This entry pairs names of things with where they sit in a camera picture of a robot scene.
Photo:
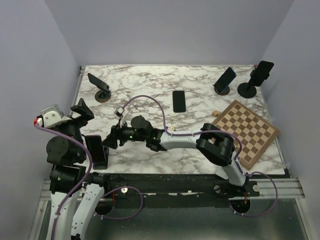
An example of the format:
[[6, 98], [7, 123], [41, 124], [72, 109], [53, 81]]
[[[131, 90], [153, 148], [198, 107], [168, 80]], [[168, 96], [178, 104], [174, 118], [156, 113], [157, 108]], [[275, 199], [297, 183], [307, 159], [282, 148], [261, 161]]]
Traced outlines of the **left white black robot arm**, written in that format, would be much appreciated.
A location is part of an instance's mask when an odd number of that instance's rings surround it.
[[[109, 147], [103, 145], [101, 136], [82, 135], [80, 131], [94, 119], [93, 112], [83, 98], [71, 110], [79, 116], [68, 116], [52, 130], [87, 147], [93, 169], [107, 169]], [[47, 162], [52, 164], [49, 176], [51, 213], [46, 238], [83, 240], [100, 198], [110, 194], [111, 185], [107, 177], [96, 172], [86, 174], [86, 167], [82, 165], [87, 158], [86, 150], [61, 135], [53, 137], [46, 145]]]

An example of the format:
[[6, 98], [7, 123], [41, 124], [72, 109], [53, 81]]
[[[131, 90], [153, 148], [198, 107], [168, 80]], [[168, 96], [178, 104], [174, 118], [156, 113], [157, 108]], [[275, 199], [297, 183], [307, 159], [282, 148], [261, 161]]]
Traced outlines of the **black smartphone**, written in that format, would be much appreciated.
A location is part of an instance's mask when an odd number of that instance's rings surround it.
[[186, 112], [186, 98], [183, 90], [174, 90], [172, 92], [172, 102], [174, 113]]

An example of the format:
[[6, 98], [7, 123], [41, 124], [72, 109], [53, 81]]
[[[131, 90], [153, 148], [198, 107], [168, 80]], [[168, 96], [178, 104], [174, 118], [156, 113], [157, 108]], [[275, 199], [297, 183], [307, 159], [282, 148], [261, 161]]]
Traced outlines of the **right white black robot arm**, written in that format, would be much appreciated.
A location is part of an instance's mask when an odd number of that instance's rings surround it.
[[144, 142], [154, 152], [172, 149], [197, 149], [209, 162], [225, 172], [230, 191], [241, 196], [248, 190], [249, 175], [245, 174], [238, 163], [242, 151], [241, 140], [234, 134], [222, 131], [211, 123], [205, 123], [196, 132], [159, 129], [152, 126], [143, 116], [134, 117], [128, 126], [119, 120], [111, 127], [109, 135], [102, 141], [104, 147], [117, 149], [127, 141]]

